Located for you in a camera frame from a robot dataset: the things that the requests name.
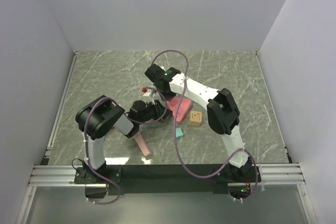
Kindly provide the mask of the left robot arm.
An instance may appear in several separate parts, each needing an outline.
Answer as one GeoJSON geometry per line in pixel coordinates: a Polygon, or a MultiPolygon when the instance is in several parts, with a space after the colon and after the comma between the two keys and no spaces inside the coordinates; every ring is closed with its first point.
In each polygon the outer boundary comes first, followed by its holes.
{"type": "Polygon", "coordinates": [[[104,137],[111,130],[116,129],[127,138],[134,138],[143,156],[149,158],[152,151],[139,132],[144,123],[160,121],[172,115],[172,111],[163,105],[160,100],[153,98],[136,100],[126,112],[111,98],[105,95],[82,108],[76,115],[76,122],[82,132],[85,143],[85,157],[82,169],[77,169],[77,175],[87,178],[92,183],[109,178],[106,160],[104,157],[104,137]]]}

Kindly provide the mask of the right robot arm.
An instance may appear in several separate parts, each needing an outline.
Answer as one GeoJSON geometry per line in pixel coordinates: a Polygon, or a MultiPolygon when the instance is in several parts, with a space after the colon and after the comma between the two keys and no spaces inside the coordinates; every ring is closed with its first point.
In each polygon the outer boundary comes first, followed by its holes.
{"type": "Polygon", "coordinates": [[[210,88],[175,68],[164,70],[156,64],[148,67],[145,75],[166,99],[180,94],[203,107],[210,128],[221,136],[228,155],[244,148],[239,129],[240,111],[228,89],[210,88]]]}

